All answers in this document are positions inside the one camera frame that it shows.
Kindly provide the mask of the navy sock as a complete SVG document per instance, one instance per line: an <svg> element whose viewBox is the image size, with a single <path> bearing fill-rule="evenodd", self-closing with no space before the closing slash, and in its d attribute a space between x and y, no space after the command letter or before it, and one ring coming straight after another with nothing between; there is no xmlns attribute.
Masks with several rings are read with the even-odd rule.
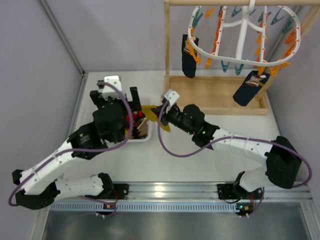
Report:
<svg viewBox="0 0 320 240"><path fill-rule="evenodd" d="M182 35L181 43L181 66L182 72L187 78L194 78L196 76L197 63L193 56L188 52L189 46L187 41L188 35Z"/></svg>
<svg viewBox="0 0 320 240"><path fill-rule="evenodd" d="M242 107L247 106L267 83L270 76L271 75L266 72L259 75L257 70L251 71L232 96L233 100Z"/></svg>

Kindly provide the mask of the white round clip hanger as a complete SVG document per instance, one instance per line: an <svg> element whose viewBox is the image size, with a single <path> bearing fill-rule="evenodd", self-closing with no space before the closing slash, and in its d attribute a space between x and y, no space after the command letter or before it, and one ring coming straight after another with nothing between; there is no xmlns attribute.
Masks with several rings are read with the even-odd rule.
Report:
<svg viewBox="0 0 320 240"><path fill-rule="evenodd" d="M255 1L251 0L248 6L242 6L240 9L234 8L232 16L242 13L241 19L233 22L226 22L226 14L228 7L221 6L218 15L217 28L215 31L215 39L213 41L213 49L210 52L204 51L196 43L196 36L194 36L194 31L198 25L199 20L202 16L206 18L214 12L214 8L208 7L205 12L202 11L202 6L198 5L194 8L190 22L188 25L188 32L186 40L184 40L185 47L183 52L189 54L196 64L200 64L202 56L207 57L205 63L205 68L209 69L212 61L220 61L221 67L224 72L228 70L229 64L235 64L235 73L239 75L245 65L250 65L258 68L258 73L261 75L266 68L272 75L275 75L278 68L285 68L290 65L289 60L298 52L301 41L302 41L302 30L301 23L296 15L296 13L287 6L279 6L279 12L284 11L289 15L289 25L285 28L285 33L290 33L286 38L284 43L289 45L288 50L285 52L283 58L276 61L268 61L265 59L266 53L266 42L267 42L267 30L268 30L268 7L263 7L263 12L261 13L259 19L259 24L256 25L250 20L250 16L255 11ZM220 46L222 43L223 31L228 28L240 27L239 35L237 39L237 44L235 48L235 56L223 56L219 54ZM248 29L252 29L258 33L256 40L257 49L255 51L256 59L249 60L243 58L245 40L247 37Z"/></svg>

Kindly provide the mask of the yellow sock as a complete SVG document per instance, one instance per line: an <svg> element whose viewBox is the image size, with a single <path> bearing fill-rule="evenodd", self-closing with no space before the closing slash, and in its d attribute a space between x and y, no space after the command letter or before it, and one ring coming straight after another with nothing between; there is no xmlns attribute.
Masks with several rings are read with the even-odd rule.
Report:
<svg viewBox="0 0 320 240"><path fill-rule="evenodd" d="M145 117L154 123L159 123L159 110L161 108L156 105L142 105L141 111L144 113Z"/></svg>

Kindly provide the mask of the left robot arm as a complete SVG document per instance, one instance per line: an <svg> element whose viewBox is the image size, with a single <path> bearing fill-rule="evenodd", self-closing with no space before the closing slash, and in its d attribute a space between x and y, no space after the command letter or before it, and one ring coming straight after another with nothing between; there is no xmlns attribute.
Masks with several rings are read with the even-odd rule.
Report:
<svg viewBox="0 0 320 240"><path fill-rule="evenodd" d="M99 154L119 149L136 133L134 114L141 111L142 106L137 87L131 87L130 93L131 101L120 87L111 83L91 91L90 97L97 106L92 122L79 127L34 167L13 171L12 181L16 188L10 194L8 204L39 210L66 198L99 201L111 196L115 188L107 173L74 180L61 178L61 175Z"/></svg>

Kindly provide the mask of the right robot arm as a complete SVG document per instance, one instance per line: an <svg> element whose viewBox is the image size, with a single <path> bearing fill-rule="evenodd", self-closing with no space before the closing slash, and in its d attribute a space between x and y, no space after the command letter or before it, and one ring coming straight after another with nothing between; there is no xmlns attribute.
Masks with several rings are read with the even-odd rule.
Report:
<svg viewBox="0 0 320 240"><path fill-rule="evenodd" d="M248 194L266 186L295 187L302 158L287 138L277 136L268 141L234 134L207 122L205 114L194 104L183 110L177 105L170 110L161 105L152 112L160 126L174 125L191 135L192 142L199 148L230 152L258 162L260 167L238 174L233 189L239 194Z"/></svg>

